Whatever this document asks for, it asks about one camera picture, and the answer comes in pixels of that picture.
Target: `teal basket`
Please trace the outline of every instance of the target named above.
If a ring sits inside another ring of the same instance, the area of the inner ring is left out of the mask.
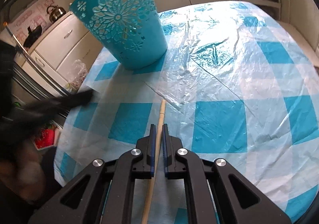
[[[75,0],[70,10],[126,69],[148,66],[167,50],[154,0]]]

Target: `wooden stick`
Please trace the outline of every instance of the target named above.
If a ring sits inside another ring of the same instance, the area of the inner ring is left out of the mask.
[[[148,182],[148,187],[147,187],[147,193],[146,193],[146,198],[145,198],[145,206],[144,206],[144,211],[143,211],[143,216],[142,216],[142,224],[147,224],[148,221],[148,215],[150,213],[150,208],[151,208],[151,202],[152,202],[152,197],[153,197],[153,191],[154,191],[154,185],[155,185],[155,179],[156,179],[156,170],[157,170],[157,164],[159,160],[159,155],[160,155],[160,144],[161,144],[161,139],[162,139],[162,127],[164,123],[164,116],[165,116],[165,106],[166,106],[166,101],[162,100],[162,103],[160,105],[160,110],[159,110],[159,122],[157,124],[157,134],[156,134],[156,146],[155,146],[155,169],[154,169],[154,177],[149,180]]]

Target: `cabinet handle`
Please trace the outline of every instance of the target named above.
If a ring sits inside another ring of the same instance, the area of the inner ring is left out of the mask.
[[[45,64],[44,64],[38,57],[35,57],[35,62],[36,62],[40,67],[45,67]]]
[[[70,31],[64,36],[64,39],[66,39],[67,37],[69,37],[72,32],[73,32],[73,30],[70,30]]]

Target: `blue and white tablecloth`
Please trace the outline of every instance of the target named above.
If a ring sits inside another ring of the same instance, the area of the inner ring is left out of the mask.
[[[157,124],[164,98],[171,135],[203,159],[227,159],[296,221],[319,184],[319,77],[303,51],[250,3],[193,5],[160,18],[168,50],[156,63],[127,71],[101,51],[82,85],[99,97],[68,116],[55,178],[64,185],[92,160],[134,148]],[[132,223],[141,221],[146,187],[137,180]],[[187,223],[183,181],[165,179],[162,154],[149,223]]]

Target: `plastic container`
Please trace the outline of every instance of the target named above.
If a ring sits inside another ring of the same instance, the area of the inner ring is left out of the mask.
[[[58,144],[62,128],[54,121],[50,121],[50,124],[53,124],[56,127],[56,129],[54,130],[54,143],[53,143],[53,145],[38,148],[38,146],[35,143],[36,136],[31,137],[31,141],[38,151],[44,151],[44,150],[46,151],[47,149],[49,149],[51,147],[56,147]]]
[[[148,66],[167,50],[154,0],[75,0],[70,10],[126,69]]]
[[[81,60],[77,59],[71,65],[66,78],[73,88],[79,90],[88,73],[87,66]]]

